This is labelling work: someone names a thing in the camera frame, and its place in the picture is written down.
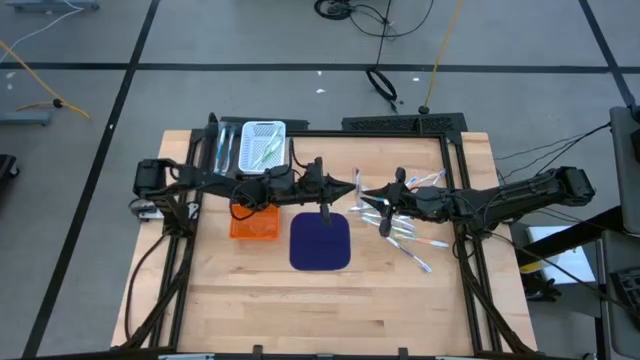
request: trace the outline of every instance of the black tape line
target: black tape line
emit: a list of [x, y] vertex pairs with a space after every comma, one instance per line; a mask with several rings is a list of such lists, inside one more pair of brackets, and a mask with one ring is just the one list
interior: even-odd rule
[[144, 23], [142, 24], [142, 29], [140, 30], [140, 34], [138, 35], [138, 40], [133, 50], [133, 54], [131, 55], [131, 60], [129, 61], [129, 66], [127, 67], [124, 79], [122, 80], [122, 84], [120, 85], [120, 90], [118, 91], [115, 103], [113, 105], [113, 108], [111, 109], [109, 120], [107, 121], [104, 132], [102, 133], [102, 139], [100, 140], [100, 144], [98, 145], [96, 156], [93, 159], [93, 164], [91, 165], [91, 170], [89, 171], [87, 182], [82, 189], [80, 201], [78, 202], [76, 211], [73, 214], [73, 220], [71, 221], [71, 225], [69, 226], [69, 232], [67, 233], [67, 237], [64, 240], [64, 245], [62, 246], [62, 250], [60, 251], [60, 256], [58, 257], [56, 267], [53, 270], [53, 274], [51, 275], [51, 280], [49, 281], [47, 291], [45, 292], [42, 303], [40, 304], [38, 315], [36, 316], [36, 320], [33, 324], [33, 327], [31, 328], [31, 333], [29, 334], [27, 344], [25, 345], [24, 351], [22, 353], [23, 358], [35, 357], [38, 353], [38, 349], [40, 348], [42, 338], [44, 337], [45, 330], [47, 329], [47, 325], [49, 324], [49, 319], [51, 318], [51, 314], [53, 313], [53, 308], [56, 304], [58, 294], [60, 293], [60, 288], [62, 287], [67, 269], [69, 268], [69, 263], [71, 262], [73, 251], [76, 247], [76, 243], [78, 242], [82, 224], [87, 215], [87, 211], [89, 210], [89, 204], [91, 203], [91, 198], [93, 197], [96, 185], [98, 184], [98, 178], [100, 177], [102, 166], [104, 165], [107, 152], [109, 151], [109, 146], [111, 145], [111, 139], [113, 138], [116, 125], [118, 124], [118, 120], [120, 119], [122, 108], [131, 87], [133, 75], [135, 74], [136, 67], [140, 61], [140, 56], [142, 55], [142, 50], [144, 49], [147, 37], [149, 36], [151, 24], [153, 23], [153, 19], [155, 18], [159, 4], [160, 0], [151, 1], [151, 5], [149, 6], [149, 10], [147, 11]]
[[593, 11], [591, 10], [591, 6], [587, 2], [587, 0], [579, 0], [580, 7], [582, 7], [582, 11], [584, 12], [584, 16], [587, 18], [587, 22], [589, 23], [589, 27], [591, 27], [591, 31], [593, 32], [593, 36], [596, 38], [596, 42], [600, 47], [600, 51], [602, 51], [602, 56], [607, 61], [607, 65], [609, 66], [609, 70], [613, 75], [613, 79], [616, 82], [616, 86], [618, 86], [618, 91], [620, 91], [620, 95], [622, 96], [622, 100], [625, 105], [630, 106], [636, 103], [635, 98], [629, 91], [629, 87], [627, 86], [627, 82], [624, 80], [624, 76], [622, 76], [622, 72], [620, 71], [620, 67], [618, 67], [618, 63], [616, 59], [613, 57], [613, 53], [609, 48], [609, 44], [607, 40], [604, 38], [604, 34], [600, 29], [600, 25], [596, 20]]

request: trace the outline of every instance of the white cable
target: white cable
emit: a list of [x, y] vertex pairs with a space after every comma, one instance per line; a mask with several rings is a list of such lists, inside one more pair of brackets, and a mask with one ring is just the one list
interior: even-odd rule
[[[40, 30], [36, 30], [36, 31], [32, 32], [31, 34], [26, 35], [26, 36], [24, 36], [24, 37], [22, 37], [22, 38], [18, 39], [16, 42], [14, 42], [14, 43], [13, 43], [13, 45], [11, 45], [11, 47], [10, 47], [9, 49], [13, 50], [13, 48], [14, 48], [14, 47], [16, 47], [16, 45], [18, 45], [18, 44], [19, 44], [19, 43], [21, 43], [22, 41], [24, 41], [24, 40], [26, 40], [26, 39], [28, 39], [28, 38], [30, 38], [30, 37], [32, 37], [32, 36], [38, 35], [38, 34], [40, 34], [41, 32], [43, 32], [43, 31], [45, 31], [45, 30], [48, 30], [49, 28], [51, 28], [53, 25], [57, 24], [58, 22], [60, 22], [60, 21], [64, 20], [65, 18], [67, 18], [67, 17], [69, 17], [69, 16], [71, 16], [71, 15], [77, 14], [77, 13], [79, 13], [80, 11], [84, 10], [84, 8], [77, 7], [77, 6], [73, 5], [73, 4], [71, 4], [68, 0], [62, 0], [62, 1], [63, 1], [65, 4], [69, 5], [72, 9], [74, 9], [74, 11], [71, 11], [71, 12], [68, 12], [68, 13], [66, 13], [66, 14], [62, 15], [62, 16], [60, 16], [59, 18], [55, 19], [51, 24], [49, 24], [49, 25], [47, 25], [47, 26], [43, 27], [42, 29], [40, 29]], [[4, 61], [4, 58], [6, 58], [6, 57], [7, 57], [7, 55], [9, 55], [9, 52], [6, 52], [4, 55], [2, 55], [2, 57], [0, 58], [0, 64], [2, 64], [2, 62]]]

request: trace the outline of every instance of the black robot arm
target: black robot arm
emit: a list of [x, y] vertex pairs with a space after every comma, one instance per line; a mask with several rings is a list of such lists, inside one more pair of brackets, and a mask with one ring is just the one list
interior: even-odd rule
[[[175, 196], [192, 190], [228, 198], [252, 211], [262, 211], [270, 204], [317, 203], [323, 220], [329, 223], [328, 204], [350, 193], [355, 185], [323, 175], [320, 157], [302, 167], [304, 174], [297, 181], [291, 164], [234, 179], [170, 159], [146, 159], [138, 163], [133, 192], [155, 204], [164, 215], [165, 232], [173, 235], [189, 235], [189, 209], [178, 204]], [[170, 185], [167, 174], [174, 180]]]
[[365, 191], [365, 202], [383, 216], [380, 235], [389, 236], [391, 217], [408, 215], [423, 221], [455, 221], [472, 236], [486, 237], [501, 221], [521, 217], [537, 209], [561, 204], [584, 206], [595, 191], [583, 170], [551, 169], [533, 178], [486, 190], [448, 190], [435, 186], [409, 189], [406, 172], [396, 170], [396, 182]]

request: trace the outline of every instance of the metal stand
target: metal stand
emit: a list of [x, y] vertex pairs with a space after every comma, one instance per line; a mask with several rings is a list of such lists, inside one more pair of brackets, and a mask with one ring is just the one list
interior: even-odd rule
[[[87, 10], [98, 10], [98, 0], [69, 0], [73, 6]], [[66, 12], [71, 10], [69, 5], [61, 0], [6, 0], [7, 6], [13, 6], [16, 11], [25, 12]]]
[[47, 126], [51, 123], [51, 113], [45, 111], [12, 111], [0, 113], [0, 125]]

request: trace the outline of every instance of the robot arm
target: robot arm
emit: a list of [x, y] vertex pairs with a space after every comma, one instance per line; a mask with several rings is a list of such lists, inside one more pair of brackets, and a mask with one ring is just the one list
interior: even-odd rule
[[573, 167], [551, 169], [530, 179], [486, 190], [447, 190], [435, 186], [409, 189], [405, 180], [405, 170], [398, 168], [395, 183], [364, 192], [368, 196], [363, 200], [383, 217], [381, 236], [389, 236], [391, 217], [399, 214], [436, 223], [455, 221], [464, 224], [470, 235], [482, 238], [488, 236], [486, 230], [495, 229], [501, 221], [552, 204], [584, 206], [595, 195], [585, 172]]

